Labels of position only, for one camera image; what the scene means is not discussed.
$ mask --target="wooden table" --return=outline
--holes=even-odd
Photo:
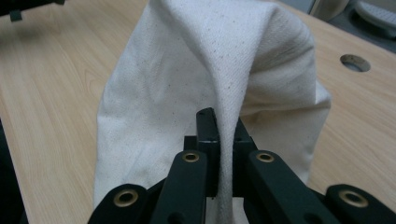
[[[67,1],[0,18],[0,116],[30,223],[89,219],[98,102],[145,4]],[[396,210],[396,55],[298,14],[333,96],[309,186],[351,184]],[[371,70],[345,68],[348,53]]]

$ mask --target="metal grommet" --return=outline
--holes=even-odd
[[[256,158],[257,160],[263,162],[273,162],[275,160],[275,158],[272,155],[265,152],[257,154]]]
[[[341,190],[338,193],[338,196],[345,202],[348,203],[352,206],[363,208],[367,207],[369,205],[369,202],[367,199],[365,199],[363,196],[359,195],[359,193],[354,192],[352,190]]]
[[[199,160],[199,155],[196,153],[186,153],[183,155],[183,161],[187,161],[187,162],[195,162]]]
[[[139,194],[134,189],[123,189],[114,196],[114,204],[118,207],[126,207],[134,204],[139,198]]]

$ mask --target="wood grain surface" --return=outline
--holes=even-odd
[[[0,116],[30,223],[88,221],[99,99],[146,2],[66,1],[0,18]],[[309,186],[351,184],[396,210],[396,55],[294,12],[333,97]],[[371,70],[345,68],[348,53]]]

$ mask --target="towel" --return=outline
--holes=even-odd
[[[279,5],[150,0],[99,105],[94,205],[118,185],[165,178],[184,136],[195,135],[195,113],[213,107],[219,193],[207,223],[245,222],[233,202],[238,117],[259,149],[306,181],[330,101],[317,82],[312,35]]]

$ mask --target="fabric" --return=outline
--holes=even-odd
[[[313,38],[286,9],[151,0],[99,106],[94,205],[118,185],[149,188],[165,178],[184,136],[195,135],[195,113],[211,106],[221,156],[207,223],[245,222],[232,199],[238,117],[260,149],[279,154],[306,181],[330,100],[317,82]]]

